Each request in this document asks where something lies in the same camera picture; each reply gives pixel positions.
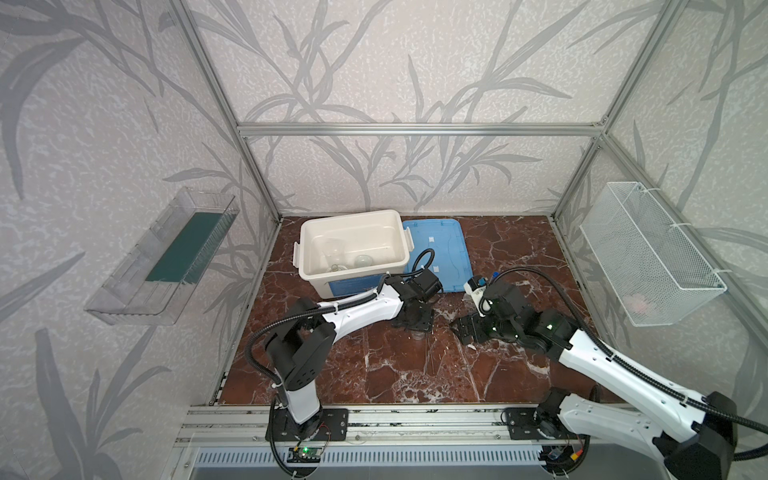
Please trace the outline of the blue plastic lid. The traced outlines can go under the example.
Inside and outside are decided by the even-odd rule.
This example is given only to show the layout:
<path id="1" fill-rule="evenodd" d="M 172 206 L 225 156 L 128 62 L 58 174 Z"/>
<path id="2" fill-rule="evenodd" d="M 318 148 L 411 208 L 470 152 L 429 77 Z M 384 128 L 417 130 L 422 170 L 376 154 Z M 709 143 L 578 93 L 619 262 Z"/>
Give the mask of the blue plastic lid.
<path id="1" fill-rule="evenodd" d="M 464 293 L 464 284 L 473 276 L 465 236 L 455 219 L 420 219 L 403 222 L 410 230 L 414 249 L 406 271 L 414 268 L 416 257 L 431 248 L 436 257 L 430 270 L 440 280 L 445 293 Z"/>

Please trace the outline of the white plastic bin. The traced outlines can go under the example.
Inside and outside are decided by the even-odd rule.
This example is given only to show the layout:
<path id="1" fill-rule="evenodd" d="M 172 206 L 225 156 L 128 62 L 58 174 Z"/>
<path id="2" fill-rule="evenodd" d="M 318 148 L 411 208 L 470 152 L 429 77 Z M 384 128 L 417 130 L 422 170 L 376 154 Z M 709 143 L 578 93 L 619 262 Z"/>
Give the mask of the white plastic bin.
<path id="1" fill-rule="evenodd" d="M 327 238 L 345 241 L 347 270 L 328 271 L 321 250 Z M 385 273 L 403 273 L 413 249 L 410 230 L 403 227 L 399 213 L 380 210 L 306 221 L 293 246 L 292 264 L 321 298 L 331 299 L 371 289 Z M 370 255 L 375 264 L 355 268 L 353 260 L 360 254 Z"/>

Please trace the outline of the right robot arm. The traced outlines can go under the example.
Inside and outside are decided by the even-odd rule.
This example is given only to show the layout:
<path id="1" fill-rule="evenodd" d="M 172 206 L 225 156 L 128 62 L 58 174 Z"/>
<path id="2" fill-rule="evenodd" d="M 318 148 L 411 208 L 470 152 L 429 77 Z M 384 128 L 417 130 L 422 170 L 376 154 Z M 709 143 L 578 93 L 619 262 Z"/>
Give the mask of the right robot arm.
<path id="1" fill-rule="evenodd" d="M 476 311 L 451 324 L 462 344 L 515 343 L 577 371 L 630 404 L 622 409 L 562 388 L 551 389 L 527 421 L 544 437 L 596 437 L 663 464 L 676 479 L 725 479 L 735 459 L 736 406 L 714 392 L 686 389 L 600 343 L 591 331 L 555 309 L 537 311 L 521 290 L 475 276 L 464 285 Z"/>

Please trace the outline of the glass petri dish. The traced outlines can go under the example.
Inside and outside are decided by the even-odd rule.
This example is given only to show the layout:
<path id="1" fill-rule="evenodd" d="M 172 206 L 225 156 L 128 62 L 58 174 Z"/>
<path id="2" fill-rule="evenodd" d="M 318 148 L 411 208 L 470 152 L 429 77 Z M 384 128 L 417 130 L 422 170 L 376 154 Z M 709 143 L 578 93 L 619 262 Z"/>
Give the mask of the glass petri dish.
<path id="1" fill-rule="evenodd" d="M 375 260 L 367 254 L 357 255 L 353 260 L 353 265 L 355 268 L 368 268 L 372 267 L 374 264 Z"/>

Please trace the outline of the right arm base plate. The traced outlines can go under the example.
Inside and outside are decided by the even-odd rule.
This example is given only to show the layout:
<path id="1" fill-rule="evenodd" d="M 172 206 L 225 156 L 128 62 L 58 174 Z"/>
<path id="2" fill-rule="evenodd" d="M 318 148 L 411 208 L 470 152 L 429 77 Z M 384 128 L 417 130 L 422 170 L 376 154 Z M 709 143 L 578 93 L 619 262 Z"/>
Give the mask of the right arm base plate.
<path id="1" fill-rule="evenodd" d="M 553 428 L 543 428 L 535 407 L 508 407 L 500 415 L 511 440 L 559 440 L 562 435 Z"/>

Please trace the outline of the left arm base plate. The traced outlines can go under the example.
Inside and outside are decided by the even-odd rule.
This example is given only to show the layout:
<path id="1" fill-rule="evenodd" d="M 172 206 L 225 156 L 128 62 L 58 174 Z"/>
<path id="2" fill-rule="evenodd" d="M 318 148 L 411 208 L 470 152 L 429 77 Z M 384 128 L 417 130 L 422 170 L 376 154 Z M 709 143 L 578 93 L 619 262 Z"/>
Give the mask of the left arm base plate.
<path id="1" fill-rule="evenodd" d="M 277 409 L 270 414 L 267 440 L 289 441 L 344 441 L 349 424 L 349 410 L 345 408 L 321 408 L 307 422 L 297 423 L 287 409 Z"/>

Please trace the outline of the clear plastic beaker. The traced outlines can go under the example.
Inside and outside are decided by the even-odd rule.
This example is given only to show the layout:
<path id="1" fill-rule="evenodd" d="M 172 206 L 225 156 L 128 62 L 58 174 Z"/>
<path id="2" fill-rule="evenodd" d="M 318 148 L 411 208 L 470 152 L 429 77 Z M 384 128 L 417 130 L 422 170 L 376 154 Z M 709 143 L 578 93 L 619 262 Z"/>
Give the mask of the clear plastic beaker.
<path id="1" fill-rule="evenodd" d="M 321 250 L 326 259 L 328 271 L 330 265 L 335 263 L 344 264 L 348 267 L 346 262 L 346 244 L 344 240 L 327 238 L 323 241 Z"/>

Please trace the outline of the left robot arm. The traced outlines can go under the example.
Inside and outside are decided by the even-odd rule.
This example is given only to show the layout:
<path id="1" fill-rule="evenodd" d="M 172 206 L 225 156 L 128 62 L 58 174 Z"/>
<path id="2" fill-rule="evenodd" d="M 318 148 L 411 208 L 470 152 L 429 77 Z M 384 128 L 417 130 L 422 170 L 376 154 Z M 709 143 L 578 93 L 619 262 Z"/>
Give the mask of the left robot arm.
<path id="1" fill-rule="evenodd" d="M 379 322 L 427 332 L 432 328 L 432 297 L 442 284 L 429 269 L 385 274 L 370 290 L 331 302 L 302 298 L 283 322 L 267 334 L 265 353 L 276 369 L 278 398 L 303 436 L 321 423 L 316 378 L 340 339 Z"/>

